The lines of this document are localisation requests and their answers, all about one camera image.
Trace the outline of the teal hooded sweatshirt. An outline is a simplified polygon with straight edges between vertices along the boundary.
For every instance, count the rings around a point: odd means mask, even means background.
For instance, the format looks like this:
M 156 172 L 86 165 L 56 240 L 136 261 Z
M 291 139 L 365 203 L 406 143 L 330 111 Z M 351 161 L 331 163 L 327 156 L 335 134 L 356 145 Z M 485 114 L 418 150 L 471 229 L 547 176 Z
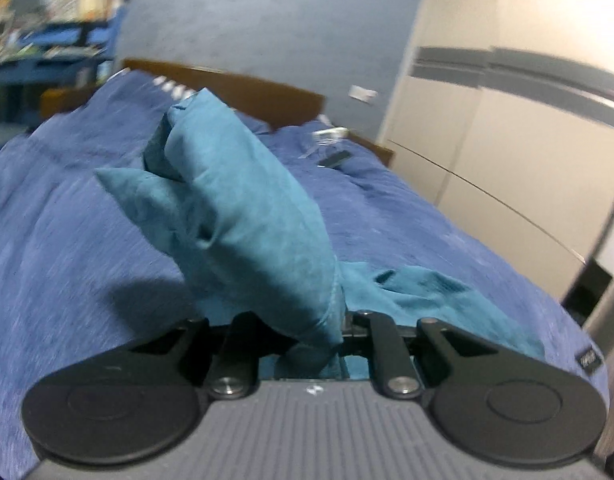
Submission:
M 144 238 L 175 261 L 203 315 L 223 324 L 253 312 L 293 339 L 284 356 L 265 359 L 265 376 L 367 378 L 366 359 L 337 353 L 346 313 L 361 310 L 400 325 L 439 318 L 544 356 L 539 339 L 453 278 L 336 258 L 316 202 L 211 91 L 167 110 L 140 168 L 101 168 L 97 177 Z

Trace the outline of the black smartphone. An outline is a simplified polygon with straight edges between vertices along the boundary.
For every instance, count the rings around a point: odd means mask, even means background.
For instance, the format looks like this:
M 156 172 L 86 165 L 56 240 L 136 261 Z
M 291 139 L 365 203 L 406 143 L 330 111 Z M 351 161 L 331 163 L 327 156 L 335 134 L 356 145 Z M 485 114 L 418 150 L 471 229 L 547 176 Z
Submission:
M 350 151 L 342 150 L 337 151 L 323 159 L 319 160 L 318 166 L 321 168 L 336 168 L 343 162 L 346 162 L 353 154 Z

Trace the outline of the brown wooden headboard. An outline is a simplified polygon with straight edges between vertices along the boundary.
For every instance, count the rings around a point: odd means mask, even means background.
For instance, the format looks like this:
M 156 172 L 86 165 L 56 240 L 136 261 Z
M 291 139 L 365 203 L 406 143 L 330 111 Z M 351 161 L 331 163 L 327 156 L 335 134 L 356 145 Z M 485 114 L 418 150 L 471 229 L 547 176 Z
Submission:
M 193 90 L 208 88 L 229 106 L 267 122 L 272 129 L 299 125 L 315 119 L 327 104 L 327 98 L 316 92 L 215 68 L 146 58 L 125 58 L 122 68 L 142 70 L 152 76 L 164 76 L 165 79 L 184 84 Z M 46 90 L 40 97 L 40 117 L 48 119 L 53 115 L 76 110 L 87 103 L 99 87 L 100 84 L 89 84 L 84 88 Z M 348 137 L 371 151 L 384 166 L 391 166 L 395 155 L 393 150 L 363 139 L 356 133 L 349 133 Z

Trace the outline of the beige wardrobe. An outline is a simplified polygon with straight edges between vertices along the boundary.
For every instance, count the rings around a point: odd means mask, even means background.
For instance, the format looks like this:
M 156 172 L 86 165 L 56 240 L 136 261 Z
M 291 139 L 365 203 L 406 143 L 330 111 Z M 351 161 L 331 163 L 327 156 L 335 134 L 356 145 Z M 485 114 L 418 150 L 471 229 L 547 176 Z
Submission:
M 614 0 L 423 0 L 403 63 L 398 174 L 584 321 L 614 273 Z

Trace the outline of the blue bed blanket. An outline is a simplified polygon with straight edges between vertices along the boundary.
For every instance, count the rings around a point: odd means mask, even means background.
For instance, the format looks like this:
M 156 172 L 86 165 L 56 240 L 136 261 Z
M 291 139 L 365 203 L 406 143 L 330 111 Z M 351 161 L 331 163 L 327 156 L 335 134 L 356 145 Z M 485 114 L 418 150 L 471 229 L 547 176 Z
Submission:
M 101 188 L 100 167 L 140 167 L 173 105 L 169 85 L 132 70 L 114 76 L 72 113 L 47 120 L 0 151 L 0 474 L 19 479 L 37 462 L 20 405 L 39 378 L 164 330 L 195 312 L 173 261 L 154 249 Z M 491 301 L 538 339 L 546 359 L 607 392 L 605 367 L 548 294 L 466 235 L 387 169 L 347 142 L 350 159 L 324 169 L 306 151 L 321 122 L 272 130 L 245 124 L 318 203 L 336 255 L 371 273 L 421 266 Z

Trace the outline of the striped pillow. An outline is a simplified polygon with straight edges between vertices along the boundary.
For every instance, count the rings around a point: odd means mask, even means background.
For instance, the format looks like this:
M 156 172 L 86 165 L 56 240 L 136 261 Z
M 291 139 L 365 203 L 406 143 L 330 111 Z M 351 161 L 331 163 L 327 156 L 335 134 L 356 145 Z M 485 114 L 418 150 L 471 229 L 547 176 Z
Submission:
M 168 94 L 175 101 L 185 101 L 196 95 L 197 91 L 187 87 L 185 84 L 169 79 L 165 76 L 156 76 L 152 80 L 159 90 Z

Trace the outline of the blue bookshelf desk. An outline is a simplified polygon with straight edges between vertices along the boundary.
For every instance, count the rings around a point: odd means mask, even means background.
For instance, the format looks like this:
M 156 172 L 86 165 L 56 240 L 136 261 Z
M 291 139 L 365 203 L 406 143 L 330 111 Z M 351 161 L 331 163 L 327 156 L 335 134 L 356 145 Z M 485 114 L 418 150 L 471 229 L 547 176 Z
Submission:
M 0 0 L 0 125 L 33 128 L 40 95 L 97 82 L 115 58 L 130 0 L 39 0 L 17 16 Z

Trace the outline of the white wall socket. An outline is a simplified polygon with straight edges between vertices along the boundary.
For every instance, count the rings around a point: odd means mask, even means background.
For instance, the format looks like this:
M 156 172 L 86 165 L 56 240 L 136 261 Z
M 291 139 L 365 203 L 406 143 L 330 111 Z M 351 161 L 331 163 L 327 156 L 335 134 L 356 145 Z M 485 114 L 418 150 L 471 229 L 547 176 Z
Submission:
M 348 96 L 350 97 L 350 99 L 368 105 L 372 105 L 378 95 L 379 92 L 372 89 L 367 89 L 365 87 L 357 86 L 357 84 L 352 84 L 348 91 Z

